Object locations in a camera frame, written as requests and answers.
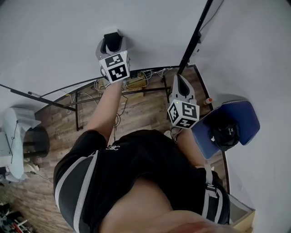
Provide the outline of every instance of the white cube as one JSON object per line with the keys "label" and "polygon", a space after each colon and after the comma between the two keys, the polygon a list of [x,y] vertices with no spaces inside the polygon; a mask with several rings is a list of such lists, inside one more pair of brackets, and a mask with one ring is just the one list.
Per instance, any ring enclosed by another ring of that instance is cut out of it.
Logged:
{"label": "white cube", "polygon": [[190,129],[199,121],[200,107],[195,104],[174,99],[168,108],[172,125]]}
{"label": "white cube", "polygon": [[130,76],[130,64],[127,51],[99,60],[99,63],[101,69],[105,71],[110,83],[117,82]]}

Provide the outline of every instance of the white wall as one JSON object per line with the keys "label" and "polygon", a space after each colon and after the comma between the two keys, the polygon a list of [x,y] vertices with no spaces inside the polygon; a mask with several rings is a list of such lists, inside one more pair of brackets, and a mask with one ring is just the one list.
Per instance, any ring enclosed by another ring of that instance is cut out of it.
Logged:
{"label": "white wall", "polygon": [[[0,83],[42,95],[99,77],[95,50],[103,35],[116,29],[128,39],[132,70],[179,65],[205,3],[7,0],[0,8]],[[2,87],[0,100],[0,116],[15,104],[43,106]]]}
{"label": "white wall", "polygon": [[291,227],[291,6],[286,0],[225,0],[197,67],[218,106],[251,101],[261,129],[227,151],[231,194],[256,209],[255,233]]}

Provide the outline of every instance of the white cloth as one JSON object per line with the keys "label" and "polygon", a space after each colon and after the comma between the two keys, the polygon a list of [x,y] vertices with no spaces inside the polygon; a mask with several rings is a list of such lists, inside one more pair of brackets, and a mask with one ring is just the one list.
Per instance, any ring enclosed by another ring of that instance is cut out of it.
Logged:
{"label": "white cloth", "polygon": [[23,140],[25,133],[40,123],[40,121],[35,120],[33,111],[24,108],[12,107],[4,113],[2,131],[7,135],[9,146],[11,146],[15,131],[15,139],[13,140],[11,148],[13,154],[12,163],[8,165],[8,169],[16,179],[24,178]]}

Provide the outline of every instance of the shirt logo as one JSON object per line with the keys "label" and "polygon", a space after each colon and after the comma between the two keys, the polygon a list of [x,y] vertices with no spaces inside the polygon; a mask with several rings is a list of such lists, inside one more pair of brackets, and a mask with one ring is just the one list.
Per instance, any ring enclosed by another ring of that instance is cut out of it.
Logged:
{"label": "shirt logo", "polygon": [[106,148],[106,150],[118,151],[119,147],[120,146],[111,146],[111,147]]}

